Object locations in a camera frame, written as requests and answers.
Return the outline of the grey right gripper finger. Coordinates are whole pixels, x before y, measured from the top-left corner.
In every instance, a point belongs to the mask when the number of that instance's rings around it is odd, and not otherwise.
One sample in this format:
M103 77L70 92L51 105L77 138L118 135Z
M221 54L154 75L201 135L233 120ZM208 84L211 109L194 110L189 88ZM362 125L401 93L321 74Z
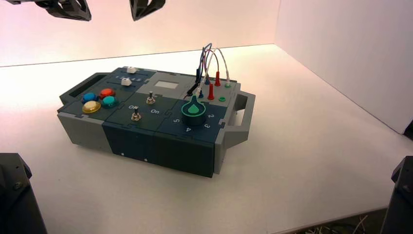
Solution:
M129 2L133 21L138 21L145 16L146 0L129 0Z
M161 9L165 5L165 0L151 0L146 4L144 10L142 12L142 17L147 16L159 9Z

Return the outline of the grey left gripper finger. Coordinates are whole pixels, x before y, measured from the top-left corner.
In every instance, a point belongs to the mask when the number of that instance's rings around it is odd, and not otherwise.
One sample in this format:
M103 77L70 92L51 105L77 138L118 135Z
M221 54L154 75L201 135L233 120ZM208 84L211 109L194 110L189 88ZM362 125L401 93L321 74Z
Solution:
M36 1L35 4L54 17L76 20L76 17L70 13L75 9L75 0L41 0Z
M71 20L90 21L92 15L86 0L62 0L64 17Z

